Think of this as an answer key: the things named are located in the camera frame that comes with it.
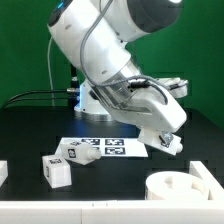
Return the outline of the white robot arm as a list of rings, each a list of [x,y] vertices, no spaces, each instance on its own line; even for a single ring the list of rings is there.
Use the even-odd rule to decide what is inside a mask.
[[[105,110],[137,126],[140,142],[173,154],[182,150],[175,132],[186,113],[177,100],[187,94],[187,82],[142,74],[125,45],[175,23],[181,7],[182,0],[62,0],[48,22]]]

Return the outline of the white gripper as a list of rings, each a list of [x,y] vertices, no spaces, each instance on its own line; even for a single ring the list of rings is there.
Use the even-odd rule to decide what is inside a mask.
[[[162,131],[159,138],[164,147],[170,146],[174,139],[172,133],[186,121],[186,113],[173,96],[157,85],[147,88],[102,87],[98,97],[115,120]]]

